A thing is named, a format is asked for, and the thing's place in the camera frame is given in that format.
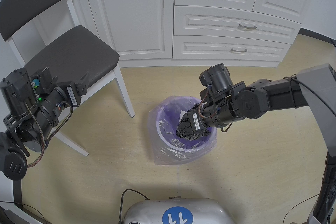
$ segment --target floor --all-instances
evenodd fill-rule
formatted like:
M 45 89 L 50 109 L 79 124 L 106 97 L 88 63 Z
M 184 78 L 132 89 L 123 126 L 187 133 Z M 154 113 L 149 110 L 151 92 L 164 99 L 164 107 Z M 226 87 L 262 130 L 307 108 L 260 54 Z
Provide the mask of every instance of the floor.
M 298 35 L 278 68 L 229 67 L 234 83 L 281 79 L 329 62 L 333 45 Z M 218 132 L 217 146 L 181 166 L 156 166 L 146 130 L 148 112 L 170 95 L 199 96 L 207 66 L 122 68 L 136 116 L 130 118 L 115 82 L 74 112 L 63 132 L 86 148 L 84 157 L 54 138 L 22 181 L 23 202 L 58 223 L 118 223 L 120 197 L 134 188 L 150 199 L 213 198 L 239 224 L 282 223 L 297 203 L 319 193 L 326 147 L 308 107 L 272 111 Z M 28 161 L 35 158 L 33 154 Z M 142 198 L 128 193 L 124 212 Z M 315 202 L 293 209 L 285 223 L 302 223 Z

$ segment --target purple trash bag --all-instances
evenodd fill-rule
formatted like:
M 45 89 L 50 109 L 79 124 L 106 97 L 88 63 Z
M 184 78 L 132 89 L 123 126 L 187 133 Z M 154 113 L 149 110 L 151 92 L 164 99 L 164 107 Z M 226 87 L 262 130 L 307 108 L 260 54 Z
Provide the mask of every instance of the purple trash bag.
M 169 96 L 149 112 L 147 128 L 156 165 L 190 163 L 216 146 L 215 127 L 208 129 L 210 135 L 193 141 L 176 135 L 181 111 L 187 111 L 200 102 L 201 100 L 190 96 Z

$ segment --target barcode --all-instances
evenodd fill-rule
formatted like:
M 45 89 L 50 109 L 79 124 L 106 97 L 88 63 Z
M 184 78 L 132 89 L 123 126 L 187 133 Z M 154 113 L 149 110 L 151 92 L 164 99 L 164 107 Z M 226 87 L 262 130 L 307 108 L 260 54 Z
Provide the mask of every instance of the barcode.
M 199 130 L 199 129 L 200 129 L 200 125 L 199 125 L 199 123 L 198 123 L 197 114 L 194 113 L 194 114 L 192 115 L 192 117 L 194 118 L 194 122 L 195 122 L 195 127 L 196 127 L 196 129 Z

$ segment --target metal handle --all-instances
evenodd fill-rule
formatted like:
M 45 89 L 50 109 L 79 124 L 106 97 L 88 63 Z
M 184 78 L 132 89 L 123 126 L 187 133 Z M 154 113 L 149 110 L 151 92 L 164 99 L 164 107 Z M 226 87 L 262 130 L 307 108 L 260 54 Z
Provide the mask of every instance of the metal handle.
M 235 50 L 235 49 L 231 49 L 231 51 L 233 51 L 233 52 L 247 52 L 247 49 L 245 49 L 245 50 Z
M 257 26 L 253 26 L 253 27 L 250 27 L 250 26 L 243 26 L 243 25 L 238 25 L 239 28 L 243 28 L 243 29 L 249 29 L 249 30 L 255 30 L 257 29 Z

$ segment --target chair leg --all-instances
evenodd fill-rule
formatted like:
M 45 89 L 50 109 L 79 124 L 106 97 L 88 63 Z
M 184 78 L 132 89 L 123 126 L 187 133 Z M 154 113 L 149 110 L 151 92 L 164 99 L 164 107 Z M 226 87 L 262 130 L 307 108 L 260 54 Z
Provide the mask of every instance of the chair leg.
M 113 69 L 115 73 L 115 78 L 117 80 L 117 85 L 119 87 L 120 93 L 123 97 L 124 104 L 126 106 L 127 112 L 131 117 L 135 116 L 135 112 L 131 103 L 131 100 L 129 99 L 128 92 L 125 86 L 125 82 L 123 79 L 123 76 L 121 75 L 119 64 Z
M 79 153 L 83 154 L 84 156 L 89 155 L 89 152 L 87 152 L 85 149 L 83 149 L 80 145 L 76 144 L 74 141 L 72 141 L 69 137 L 67 137 L 61 131 L 58 131 L 55 134 L 55 137 L 57 137 L 58 139 L 60 139 L 62 142 L 66 143 L 69 147 L 72 147 L 74 150 L 76 150 Z

